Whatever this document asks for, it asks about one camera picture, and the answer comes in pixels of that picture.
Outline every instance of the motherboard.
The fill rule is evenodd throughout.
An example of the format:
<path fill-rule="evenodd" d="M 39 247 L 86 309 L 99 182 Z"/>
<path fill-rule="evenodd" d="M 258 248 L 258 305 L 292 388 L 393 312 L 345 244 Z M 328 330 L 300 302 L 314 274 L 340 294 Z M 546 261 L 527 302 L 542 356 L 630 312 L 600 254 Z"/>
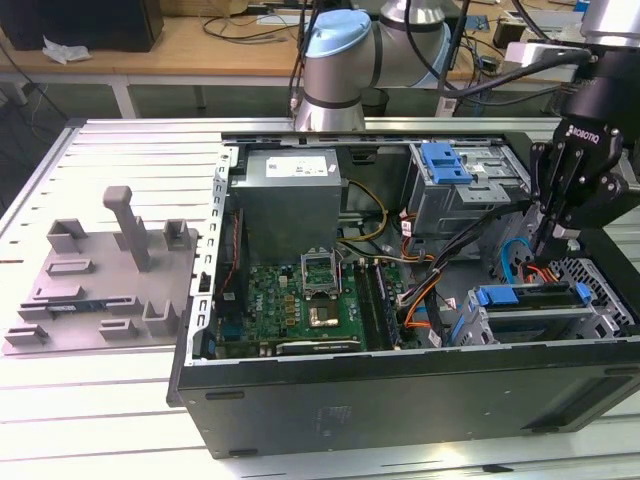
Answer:
<path fill-rule="evenodd" d="M 395 264 L 336 264 L 333 253 L 254 265 L 246 315 L 220 319 L 216 357 L 392 348 L 400 341 L 393 304 L 403 289 Z"/>

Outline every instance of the wooden table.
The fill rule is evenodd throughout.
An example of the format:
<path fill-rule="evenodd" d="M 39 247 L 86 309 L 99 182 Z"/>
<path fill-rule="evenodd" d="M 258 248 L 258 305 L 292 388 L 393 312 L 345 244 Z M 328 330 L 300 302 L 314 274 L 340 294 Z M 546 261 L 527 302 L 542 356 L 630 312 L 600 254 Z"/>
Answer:
<path fill-rule="evenodd" d="M 539 8 L 559 8 L 547 0 L 529 0 L 528 3 Z M 472 4 L 470 13 L 487 15 L 489 20 L 495 20 L 505 8 L 510 7 L 510 0 L 503 0 L 500 5 Z M 495 21 L 490 22 L 490 32 L 476 32 L 474 36 L 491 42 L 495 25 Z M 221 25 L 216 27 L 213 24 L 212 28 L 215 31 Z M 256 24 L 242 27 L 229 25 L 224 33 L 230 36 L 251 35 L 273 28 Z M 198 106 L 204 106 L 203 85 L 286 85 L 295 60 L 296 42 L 286 32 L 278 35 L 282 38 L 281 42 L 239 45 L 206 35 L 198 18 L 165 18 L 163 34 L 151 52 L 92 51 L 93 58 L 90 60 L 68 65 L 58 64 L 40 51 L 16 51 L 4 37 L 0 41 L 33 81 L 110 85 L 122 117 L 137 118 L 137 108 L 129 92 L 130 85 L 192 85 L 197 87 L 194 91 Z M 480 52 L 491 54 L 491 50 L 484 45 L 480 45 Z M 464 84 L 471 78 L 472 71 L 471 56 L 463 51 L 449 79 Z M 0 82 L 16 84 L 24 80 L 7 58 L 0 54 Z M 522 82 L 519 88 L 526 89 Z M 19 95 L 17 100 L 26 102 Z"/>

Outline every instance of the blue cable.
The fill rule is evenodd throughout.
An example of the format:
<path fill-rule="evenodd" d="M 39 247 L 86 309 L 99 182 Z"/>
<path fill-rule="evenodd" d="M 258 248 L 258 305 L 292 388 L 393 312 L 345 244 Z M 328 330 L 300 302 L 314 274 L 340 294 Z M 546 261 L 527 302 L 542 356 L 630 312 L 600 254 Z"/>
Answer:
<path fill-rule="evenodd" d="M 529 243 L 529 240 L 524 237 L 515 237 L 504 242 L 502 248 L 500 249 L 500 263 L 502 263 L 504 277 L 507 279 L 507 283 L 509 284 L 515 283 L 515 279 L 513 278 L 513 274 L 511 273 L 511 267 L 509 266 L 509 247 L 512 243 L 516 242 L 524 244 L 524 246 L 531 251 L 531 244 Z"/>

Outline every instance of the yellow wire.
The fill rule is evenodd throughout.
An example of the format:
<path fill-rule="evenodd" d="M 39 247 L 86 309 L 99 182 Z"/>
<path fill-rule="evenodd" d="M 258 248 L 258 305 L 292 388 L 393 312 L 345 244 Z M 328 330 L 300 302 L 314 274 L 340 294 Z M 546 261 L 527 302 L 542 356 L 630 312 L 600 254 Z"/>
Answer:
<path fill-rule="evenodd" d="M 347 243 L 342 243 L 341 240 L 338 240 L 338 243 L 340 245 L 342 245 L 344 248 L 346 248 L 347 250 L 349 250 L 351 253 L 357 255 L 357 256 L 361 256 L 358 252 L 356 252 L 355 250 L 353 250 L 349 244 Z M 387 255 L 368 255 L 368 258 L 377 258 L 378 260 L 391 260 L 393 262 L 399 262 L 399 263 L 418 263 L 417 260 L 409 260 L 406 258 L 397 258 L 397 257 L 391 257 L 391 256 L 387 256 Z"/>
<path fill-rule="evenodd" d="M 369 190 L 367 187 L 365 187 L 363 184 L 361 184 L 360 182 L 357 182 L 355 180 L 347 180 L 347 181 L 349 183 L 353 183 L 353 184 L 359 186 L 362 190 L 367 192 L 367 194 L 369 196 L 371 196 L 371 198 L 373 198 L 375 200 L 375 202 L 380 206 L 380 210 L 382 210 L 382 223 L 380 224 L 380 227 L 375 232 L 367 233 L 366 235 L 360 235 L 358 237 L 342 238 L 341 240 L 346 240 L 348 242 L 364 242 L 364 241 L 369 240 L 371 238 L 377 237 L 382 232 L 384 232 L 384 229 L 387 226 L 387 216 L 388 216 L 387 209 L 384 208 L 384 205 L 382 204 L 382 201 L 377 197 L 377 195 L 375 193 L 373 193 L 371 190 Z"/>

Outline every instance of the green circuit board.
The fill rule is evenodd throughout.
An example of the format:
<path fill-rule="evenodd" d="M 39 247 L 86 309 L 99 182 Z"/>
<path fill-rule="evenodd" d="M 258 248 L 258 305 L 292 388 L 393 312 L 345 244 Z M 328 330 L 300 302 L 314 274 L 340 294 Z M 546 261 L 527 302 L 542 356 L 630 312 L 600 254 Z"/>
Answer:
<path fill-rule="evenodd" d="M 244 339 L 248 341 L 340 339 L 357 340 L 366 350 L 363 319 L 360 313 L 354 265 L 340 268 L 342 292 L 336 299 L 339 324 L 314 327 L 311 325 L 313 301 L 303 295 L 300 264 L 290 266 L 254 266 L 249 280 L 249 316 L 244 322 Z M 392 297 L 402 288 L 400 272 L 395 264 L 384 264 L 386 288 Z M 287 277 L 286 285 L 282 277 Z M 331 275 L 321 268 L 309 270 L 310 283 L 324 283 Z"/>

